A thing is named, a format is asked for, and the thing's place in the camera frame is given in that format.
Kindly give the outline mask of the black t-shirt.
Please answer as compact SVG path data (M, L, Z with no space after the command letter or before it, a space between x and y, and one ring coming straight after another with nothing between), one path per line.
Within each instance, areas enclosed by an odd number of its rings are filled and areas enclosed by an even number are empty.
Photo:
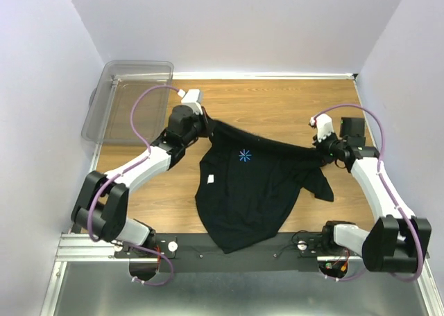
M306 189L334 200L321 168L324 156L266 139L223 121L209 122L211 147L201 159L195 195L199 218L210 238L229 254L276 236Z

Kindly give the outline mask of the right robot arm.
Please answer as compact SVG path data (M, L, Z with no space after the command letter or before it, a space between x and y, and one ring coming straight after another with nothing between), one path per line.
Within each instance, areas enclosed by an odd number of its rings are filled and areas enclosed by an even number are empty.
M428 220L418 218L395 190L379 150L366 145L365 120L343 118L339 133L327 114L312 117L309 124L316 129L313 145L328 161L344 164L361 187L375 220L370 231L350 222L326 222L320 249L333 255L345 248L360 256L370 272L417 277L432 227Z

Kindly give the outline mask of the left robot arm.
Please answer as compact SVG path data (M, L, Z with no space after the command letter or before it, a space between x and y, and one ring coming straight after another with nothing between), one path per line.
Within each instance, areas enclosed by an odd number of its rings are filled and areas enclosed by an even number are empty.
M137 256L148 256L155 246L155 230L127 216L130 194L172 169L189 146L210 135L204 107L196 111L188 105L174 107L167 127L142 154L106 173L87 174L71 221L86 229L94 242L127 243Z

